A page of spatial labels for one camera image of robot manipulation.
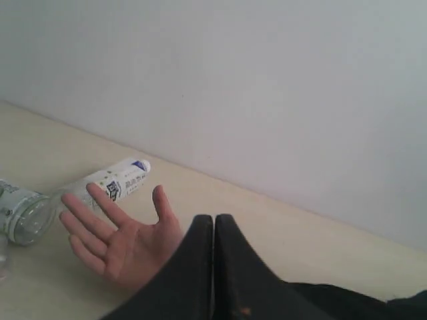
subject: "beige table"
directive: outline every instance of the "beige table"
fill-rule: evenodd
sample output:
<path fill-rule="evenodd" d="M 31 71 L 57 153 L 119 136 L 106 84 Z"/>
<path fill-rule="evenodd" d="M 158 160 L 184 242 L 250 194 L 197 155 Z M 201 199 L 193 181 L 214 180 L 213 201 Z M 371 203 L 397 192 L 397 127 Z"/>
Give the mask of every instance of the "beige table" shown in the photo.
<path fill-rule="evenodd" d="M 427 288 L 427 253 L 5 103 L 0 150 L 0 177 L 41 192 L 127 156 L 148 159 L 146 185 L 120 203 L 145 223 L 156 221 L 151 190 L 163 184 L 184 229 L 198 213 L 232 213 L 262 259 L 288 281 L 332 283 L 381 299 Z M 11 274 L 0 283 L 0 319 L 95 320 L 126 299 L 126 292 L 73 256 L 67 236 L 56 221 L 38 244 L 11 248 Z"/>

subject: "hand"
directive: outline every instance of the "hand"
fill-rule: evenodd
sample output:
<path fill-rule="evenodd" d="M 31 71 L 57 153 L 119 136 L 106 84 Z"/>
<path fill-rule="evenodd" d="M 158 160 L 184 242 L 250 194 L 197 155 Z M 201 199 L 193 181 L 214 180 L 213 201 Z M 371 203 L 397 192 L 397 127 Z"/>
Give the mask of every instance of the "hand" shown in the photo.
<path fill-rule="evenodd" d="M 86 207 L 75 195 L 65 194 L 62 202 L 69 211 L 60 220 L 70 232 L 73 252 L 101 276 L 137 290 L 165 265 L 182 240 L 182 231 L 162 186 L 153 190 L 159 222 L 145 225 L 129 217 L 94 183 L 87 191 L 105 215 L 117 226 L 111 227 Z"/>

